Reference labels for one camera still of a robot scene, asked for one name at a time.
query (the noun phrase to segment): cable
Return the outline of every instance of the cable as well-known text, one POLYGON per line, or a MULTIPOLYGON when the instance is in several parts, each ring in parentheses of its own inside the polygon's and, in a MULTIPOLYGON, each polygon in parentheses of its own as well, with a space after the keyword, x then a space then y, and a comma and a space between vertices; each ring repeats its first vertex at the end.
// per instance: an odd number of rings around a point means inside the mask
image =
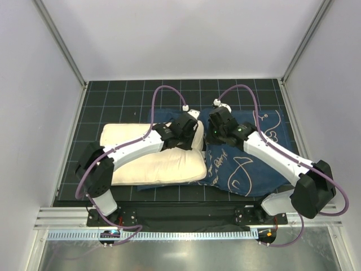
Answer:
POLYGON ((252 92, 252 90, 246 86, 246 85, 235 85, 235 86, 232 86, 230 87, 229 89, 227 89, 226 91, 224 91, 222 93, 221 96, 219 96, 219 100, 221 100, 221 98, 223 98, 224 95, 226 95, 229 91, 231 91, 232 89, 236 89, 236 88, 245 88, 248 90, 248 92, 251 94, 252 96, 252 99, 253 99, 253 104, 254 104, 254 110, 256 112, 256 128, 257 128, 257 132, 259 133, 259 136, 262 138, 262 140, 264 142, 266 142, 273 150, 275 150, 276 152, 280 153, 281 155, 285 156, 286 158, 288 158, 289 160, 291 160, 292 162, 294 163, 297 163, 299 165, 301 165, 302 167, 305 167, 307 168, 308 170, 310 171, 313 171, 315 172, 316 174, 318 174, 319 176, 323 177, 325 180, 327 180, 329 183, 331 183, 332 185, 334 185, 342 194, 342 196, 344 197, 345 199, 345 206, 344 208, 337 212, 337 213, 324 213, 324 212, 319 212, 321 215, 324 215, 324 216, 340 216, 340 215, 343 215, 344 213, 347 212, 347 210, 349 209, 349 206, 350 206, 350 201, 349 201, 349 198, 347 197, 346 195, 346 192, 343 190, 343 188, 338 184, 336 183, 334 180, 332 180, 330 177, 328 177, 326 174, 324 174, 323 172, 313 168, 313 167, 310 167, 309 165, 306 165, 305 163, 303 162, 299 162, 297 159, 291 157, 290 155, 288 155, 287 153, 283 152, 282 150, 278 149, 276 146, 274 146, 271 142, 267 142, 267 140, 265 139, 265 136, 263 135, 262 131, 261 131, 261 127, 259 125, 259 120, 258 120, 258 108, 257 108, 257 101, 256 101, 256 98, 252 92))
POLYGON ((276 225, 276 229, 275 229, 275 231, 277 231, 278 230, 278 221, 277 221, 277 217, 275 216, 275 225, 276 225))
POLYGON ((300 214, 298 214, 298 215, 300 216, 300 219, 301 219, 301 231, 298 234, 298 236, 295 238, 295 240, 293 240, 289 243, 286 243, 286 244, 269 244, 269 243, 265 243, 265 242, 261 242, 261 241, 259 241, 258 244, 262 244, 267 247, 288 247, 291 244, 296 243, 301 238, 301 236, 303 235, 303 231, 305 230, 305 222, 303 221, 303 217, 300 214))
MULTIPOLYGON (((328 177, 327 175, 325 175, 324 173, 322 173, 321 171, 313 168, 313 167, 310 167, 302 162, 299 162, 297 159, 291 157, 290 155, 286 154, 285 152, 283 152, 282 150, 278 149, 276 146, 274 146, 271 142, 267 142, 267 140, 265 139, 262 131, 261 131, 261 127, 259 125, 259 116, 258 116, 258 107, 257 107, 257 100, 256 100, 256 97, 254 96, 253 92, 252 92, 252 89, 250 89, 249 86, 246 86, 246 85, 234 85, 232 87, 230 87, 229 89, 225 90, 218 98, 218 100, 221 100, 229 91, 233 90, 233 89, 237 89, 237 88, 245 88, 247 89, 247 91, 249 92, 249 94, 252 96, 252 99, 253 99, 253 104, 254 104, 254 110, 255 110, 255 115, 256 115, 256 128, 257 128, 257 132, 259 133, 259 136, 262 138, 262 140, 264 142, 266 142, 273 150, 277 151, 278 153, 280 153, 281 155, 285 156, 286 158, 288 158, 289 160, 307 168, 308 170, 311 170, 313 172, 315 172, 316 174, 318 174, 319 176, 325 178, 328 182, 330 182, 332 185, 334 185, 342 194, 342 196, 344 197, 345 199, 345 206, 343 208, 343 210, 337 212, 337 213, 324 213, 324 212, 319 212, 321 215, 324 215, 324 216, 339 216, 339 215, 343 215, 344 213, 347 212, 347 210, 349 209, 349 206, 350 206, 350 202, 349 202, 349 198, 347 197, 346 195, 346 192, 343 190, 343 188, 338 184, 336 183, 334 180, 332 180, 330 177, 328 177)), ((266 244, 266 243, 262 243, 266 246, 271 246, 271 247, 286 247, 286 246, 290 246, 291 244, 294 244, 296 241, 298 241, 302 234, 303 234, 303 231, 305 229, 305 223, 303 221, 303 218, 300 214, 298 214, 301 218, 301 231, 299 233, 299 235, 297 236, 297 238, 289 243, 286 243, 286 244, 266 244)))
MULTIPOLYGON (((186 103, 186 101, 184 100, 183 96, 181 95, 181 93, 180 93, 177 89, 175 89, 175 88, 173 88, 173 87, 171 87, 171 86, 167 86, 167 85, 162 85, 162 86, 157 87, 157 89, 154 91, 153 98, 152 98, 151 123, 150 123, 150 125, 149 125, 148 131, 145 133, 144 136, 139 137, 138 139, 135 139, 135 140, 133 140, 133 141, 120 144, 120 145, 118 145, 117 147, 115 147, 115 148, 113 148, 113 149, 111 149, 111 150, 103 153, 103 154, 100 155, 98 158, 96 158, 96 159, 91 163, 91 165, 87 168, 87 170, 85 171, 83 177, 81 178, 81 180, 80 180, 80 182, 79 182, 79 185, 78 185, 77 190, 76 190, 76 192, 75 192, 75 197, 76 197, 77 199, 80 199, 81 197, 83 197, 83 194, 81 194, 80 191, 81 191, 81 189, 82 189, 82 187, 83 187, 83 185, 84 185, 84 182, 85 182, 86 178, 88 177, 89 173, 91 172, 91 170, 93 169, 93 167, 95 167, 95 165, 96 165, 99 161, 101 161, 104 157, 108 156, 109 154, 111 154, 111 153, 119 150, 120 148, 123 148, 123 147, 125 147, 125 146, 129 146, 129 145, 131 145, 131 144, 134 144, 134 143, 137 143, 137 142, 143 140, 145 137, 147 137, 147 136, 151 133, 152 128, 153 128, 153 124, 154 124, 154 107, 155 107, 156 96, 157 96, 158 91, 161 90, 161 89, 164 89, 164 88, 170 89, 170 90, 173 90, 174 92, 176 92, 176 93, 179 95, 180 99, 182 100, 183 105, 185 105, 185 106, 187 105, 187 103, 186 103)), ((106 223, 108 223, 110 226, 114 226, 114 227, 116 227, 116 228, 118 228, 118 229, 136 230, 131 236, 129 236, 128 238, 126 238, 126 239, 124 239, 124 240, 122 240, 122 241, 120 241, 120 242, 117 242, 117 243, 113 244, 113 246, 118 246, 119 244, 124 244, 124 243, 128 242, 131 238, 133 238, 137 233, 139 233, 139 232, 142 230, 143 227, 142 227, 141 225, 120 226, 120 225, 117 225, 117 224, 114 224, 114 223, 110 222, 110 221, 102 214, 102 212, 100 211, 100 209, 98 208, 98 206, 95 204, 94 200, 93 200, 89 195, 86 195, 86 196, 88 197, 89 201, 93 204, 93 206, 96 208, 96 210, 98 211, 98 213, 99 213, 99 215, 102 217, 102 219, 103 219, 106 223)))

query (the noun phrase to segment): grid floor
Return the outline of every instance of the grid floor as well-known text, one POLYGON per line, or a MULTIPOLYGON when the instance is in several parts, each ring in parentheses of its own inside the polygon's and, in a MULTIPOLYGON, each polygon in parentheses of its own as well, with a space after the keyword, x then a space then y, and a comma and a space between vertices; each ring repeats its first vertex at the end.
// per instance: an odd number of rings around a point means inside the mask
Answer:
MULTIPOLYGON (((259 104, 259 110, 282 110, 291 137, 293 150, 297 152, 291 125, 283 97, 276 79, 232 80, 140 80, 140 81, 92 81, 80 113, 76 132, 56 201, 74 201, 78 179, 74 169, 87 144, 98 141, 107 123, 145 123, 151 109, 154 90, 160 85, 170 85, 181 91, 191 109, 210 107, 222 90, 236 84, 248 85, 259 104)), ((233 109, 253 110, 252 98, 246 90, 229 92, 223 99, 233 109)), ((181 109, 179 97, 170 90, 162 90, 156 99, 156 108, 181 109)), ((289 186, 278 191, 288 190, 289 186)), ((210 186, 171 186, 137 191, 133 186, 112 187, 116 201, 238 201, 247 200, 210 186)))

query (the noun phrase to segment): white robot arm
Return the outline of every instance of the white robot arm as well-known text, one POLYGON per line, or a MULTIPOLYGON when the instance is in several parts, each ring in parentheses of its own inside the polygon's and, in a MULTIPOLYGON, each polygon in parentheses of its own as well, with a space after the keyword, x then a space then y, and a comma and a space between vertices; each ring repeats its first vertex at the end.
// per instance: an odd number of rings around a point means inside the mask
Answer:
MULTIPOLYGON (((163 123, 156 124, 143 140, 110 153, 98 163, 86 179, 85 187, 104 216, 111 215, 118 208, 110 191, 113 172, 124 164, 147 154, 154 154, 175 147, 185 150, 191 149, 198 116, 199 111, 189 110, 181 114, 169 126, 163 123)), ((81 179, 96 158, 115 149, 116 146, 118 145, 100 146, 97 142, 89 144, 78 161, 77 177, 81 179)))
POLYGON ((314 218, 335 196, 336 189, 332 184, 300 166, 300 163, 306 164, 332 178, 331 168, 326 162, 321 160, 314 163, 304 159, 262 134, 266 139, 264 141, 253 124, 238 124, 232 116, 229 106, 226 104, 215 106, 218 107, 209 115, 209 131, 206 141, 214 145, 228 144, 259 158, 281 173, 295 187, 294 190, 264 197, 260 205, 265 215, 275 216, 279 213, 297 211, 307 218, 314 218), (298 163, 275 151, 267 144, 268 142, 272 142, 273 146, 294 158, 298 163))

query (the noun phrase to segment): white wall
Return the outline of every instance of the white wall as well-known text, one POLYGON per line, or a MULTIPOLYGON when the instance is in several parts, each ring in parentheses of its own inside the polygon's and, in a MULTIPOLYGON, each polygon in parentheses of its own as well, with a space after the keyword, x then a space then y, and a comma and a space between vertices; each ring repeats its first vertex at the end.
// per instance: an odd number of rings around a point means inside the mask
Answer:
MULTIPOLYGON (((314 160, 330 163, 350 198, 342 221, 361 251, 360 0, 335 1, 287 82, 314 160)), ((343 205, 338 198, 339 206, 343 205)))
POLYGON ((44 0, 86 80, 281 77, 322 0, 44 0))
POLYGON ((0 269, 23 270, 81 87, 30 0, 0 3, 0 269))

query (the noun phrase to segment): cushion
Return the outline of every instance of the cushion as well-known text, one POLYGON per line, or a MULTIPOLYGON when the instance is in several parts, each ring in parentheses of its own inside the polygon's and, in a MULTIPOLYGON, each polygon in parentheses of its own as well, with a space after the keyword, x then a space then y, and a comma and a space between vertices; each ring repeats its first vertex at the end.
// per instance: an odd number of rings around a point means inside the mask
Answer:
MULTIPOLYGON (((100 137, 100 145, 137 138, 148 128, 149 124, 107 124, 100 137)), ((206 176, 206 165, 201 154, 203 134, 204 127, 199 121, 192 150, 173 148, 138 158, 114 172, 112 185, 154 185, 203 179, 206 176)))

